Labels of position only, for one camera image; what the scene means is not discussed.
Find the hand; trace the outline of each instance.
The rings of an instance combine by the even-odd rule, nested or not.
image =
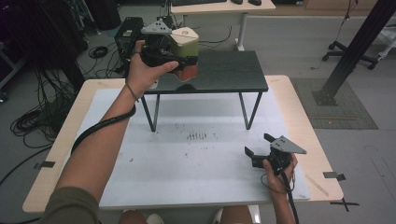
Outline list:
[[[131,86],[137,98],[143,96],[144,92],[160,78],[161,75],[170,72],[178,67],[178,62],[165,63],[157,67],[149,67],[142,62],[140,52],[144,40],[136,41],[134,46],[134,54],[131,57],[129,67],[128,84]]]
[[[291,163],[289,164],[288,167],[286,167],[284,169],[284,172],[285,172],[286,176],[288,177],[289,182],[291,180],[291,177],[293,176],[293,170],[298,163],[297,158],[294,155],[294,153],[290,153],[290,155],[291,155]],[[273,190],[270,190],[271,199],[272,200],[286,199],[286,189],[285,189],[285,185],[283,183],[282,176],[274,175],[274,170],[268,160],[263,160],[262,163],[264,165],[265,173],[267,173],[268,186],[271,189],[273,189]]]

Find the keyboard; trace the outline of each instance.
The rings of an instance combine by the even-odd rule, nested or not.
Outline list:
[[[173,7],[191,6],[209,3],[227,2],[227,0],[172,0]]]

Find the forearm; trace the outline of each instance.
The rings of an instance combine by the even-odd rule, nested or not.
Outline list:
[[[295,220],[290,210],[286,194],[280,195],[279,193],[273,193],[271,198],[276,215],[276,224],[294,224]]]
[[[134,97],[124,87],[102,120],[128,113]],[[78,187],[87,190],[99,202],[120,151],[128,119],[106,126],[85,138],[70,157],[56,189]]]

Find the carpet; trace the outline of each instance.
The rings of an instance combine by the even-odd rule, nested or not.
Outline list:
[[[334,97],[337,106],[320,106],[316,104],[312,91],[319,91],[327,78],[291,78],[290,80],[314,129],[378,129],[347,81]]]

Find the black table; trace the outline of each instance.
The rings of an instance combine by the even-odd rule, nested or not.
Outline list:
[[[268,85],[255,51],[203,51],[199,53],[198,77],[181,82],[175,75],[165,74],[161,76],[156,89],[145,92],[157,95],[153,121],[144,96],[142,103],[150,129],[155,132],[161,94],[238,92],[246,128],[249,130],[265,91],[268,91]],[[258,93],[250,120],[243,92]]]

